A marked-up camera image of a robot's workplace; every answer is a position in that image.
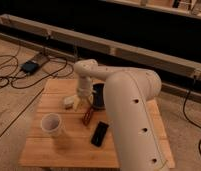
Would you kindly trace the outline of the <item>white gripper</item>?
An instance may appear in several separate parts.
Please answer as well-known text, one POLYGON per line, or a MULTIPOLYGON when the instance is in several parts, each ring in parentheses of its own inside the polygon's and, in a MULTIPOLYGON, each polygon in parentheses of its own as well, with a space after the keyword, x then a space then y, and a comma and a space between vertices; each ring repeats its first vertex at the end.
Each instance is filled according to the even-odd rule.
POLYGON ((77 89, 77 95, 74 99, 74 105, 73 108, 75 111, 78 110, 78 108, 82 105, 82 98, 87 98, 88 104, 92 107, 93 106, 93 96, 90 96, 92 94, 92 91, 90 89, 77 89))

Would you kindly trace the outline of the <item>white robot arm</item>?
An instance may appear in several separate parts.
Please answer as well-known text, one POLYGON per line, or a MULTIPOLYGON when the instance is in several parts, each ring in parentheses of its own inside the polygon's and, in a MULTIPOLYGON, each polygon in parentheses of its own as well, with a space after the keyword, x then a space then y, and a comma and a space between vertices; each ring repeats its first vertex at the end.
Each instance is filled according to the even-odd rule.
POLYGON ((159 75, 149 69, 101 66, 94 59, 74 64, 77 95, 92 93, 94 78, 104 82, 103 99, 121 171, 170 171, 147 102, 161 91, 159 75))

